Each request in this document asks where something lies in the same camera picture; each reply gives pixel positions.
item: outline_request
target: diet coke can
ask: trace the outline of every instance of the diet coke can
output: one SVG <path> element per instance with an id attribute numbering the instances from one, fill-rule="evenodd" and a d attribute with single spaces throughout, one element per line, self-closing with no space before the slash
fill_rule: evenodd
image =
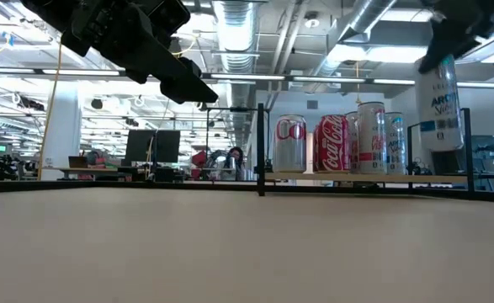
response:
<path id="1" fill-rule="evenodd" d="M 320 150 L 317 137 L 318 133 L 320 131 L 320 125 L 316 125 L 316 128 L 314 129 L 314 140 L 313 140 L 313 145 L 312 145 L 312 172 L 317 173 L 319 171 L 320 163 L 318 162 L 318 152 Z"/>
<path id="2" fill-rule="evenodd" d="M 341 114 L 321 117 L 318 130 L 319 173 L 349 171 L 348 121 Z"/>
<path id="3" fill-rule="evenodd" d="M 280 116 L 274 132 L 273 152 L 273 170 L 276 173 L 306 171 L 306 122 L 303 116 Z"/>
<path id="4" fill-rule="evenodd" d="M 359 171 L 359 131 L 357 112 L 346 114 L 348 121 L 348 145 L 349 145 L 349 170 L 351 173 L 360 173 Z"/>
<path id="5" fill-rule="evenodd" d="M 361 173 L 387 173 L 385 106 L 381 102 L 359 105 L 359 167 Z"/>

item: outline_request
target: table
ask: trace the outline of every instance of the table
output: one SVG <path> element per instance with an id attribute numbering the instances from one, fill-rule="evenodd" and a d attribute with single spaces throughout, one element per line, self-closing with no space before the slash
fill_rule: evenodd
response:
<path id="1" fill-rule="evenodd" d="M 0 194 L 0 303 L 494 302 L 494 203 Z"/>
<path id="2" fill-rule="evenodd" d="M 43 169 L 48 170 L 59 170 L 63 172 L 63 178 L 69 179 L 69 175 L 72 174 L 91 174 L 93 175 L 93 179 L 95 176 L 115 176 L 120 174 L 118 172 L 118 168 L 70 168 L 70 167 L 43 167 Z"/>

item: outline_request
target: laptop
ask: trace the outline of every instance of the laptop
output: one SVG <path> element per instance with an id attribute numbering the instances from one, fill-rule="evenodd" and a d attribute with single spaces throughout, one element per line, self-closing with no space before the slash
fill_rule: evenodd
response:
<path id="1" fill-rule="evenodd" d="M 86 157 L 69 156 L 69 168 L 88 168 L 88 159 Z"/>

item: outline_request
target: can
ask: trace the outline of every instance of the can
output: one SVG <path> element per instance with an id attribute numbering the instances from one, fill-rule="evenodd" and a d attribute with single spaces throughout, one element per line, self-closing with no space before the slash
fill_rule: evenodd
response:
<path id="1" fill-rule="evenodd" d="M 321 117 L 318 130 L 319 173 L 349 172 L 348 121 L 342 114 Z"/>
<path id="2" fill-rule="evenodd" d="M 416 70 L 421 64 L 416 62 Z M 464 145 L 454 58 L 448 56 L 425 74 L 416 72 L 415 94 L 422 145 L 432 152 L 448 152 Z"/>
<path id="3" fill-rule="evenodd" d="M 346 120 L 348 121 L 349 171 L 359 173 L 358 113 L 356 111 L 347 113 Z"/>
<path id="4" fill-rule="evenodd" d="M 359 167 L 361 173 L 385 174 L 385 106 L 381 102 L 359 105 Z"/>
<path id="5" fill-rule="evenodd" d="M 319 134 L 320 130 L 320 125 L 316 125 L 316 128 L 314 129 L 314 135 L 313 135 L 313 144 L 312 144 L 312 172 L 317 173 L 319 170 L 319 162 L 318 162 L 318 152 L 319 152 L 319 145 L 317 141 L 317 137 Z"/>
<path id="6" fill-rule="evenodd" d="M 406 174 L 406 139 L 404 135 L 404 115 L 385 113 L 385 132 L 387 140 L 387 173 Z"/>
<path id="7" fill-rule="evenodd" d="M 279 117 L 273 152 L 276 173 L 306 171 L 306 122 L 303 116 L 286 114 Z"/>

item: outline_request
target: shelf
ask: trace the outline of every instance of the shelf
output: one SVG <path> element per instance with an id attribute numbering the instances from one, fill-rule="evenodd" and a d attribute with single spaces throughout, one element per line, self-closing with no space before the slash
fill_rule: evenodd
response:
<path id="1" fill-rule="evenodd" d="M 394 183 L 467 183 L 465 176 L 406 176 L 347 173 L 266 173 L 266 180 L 319 180 Z"/>

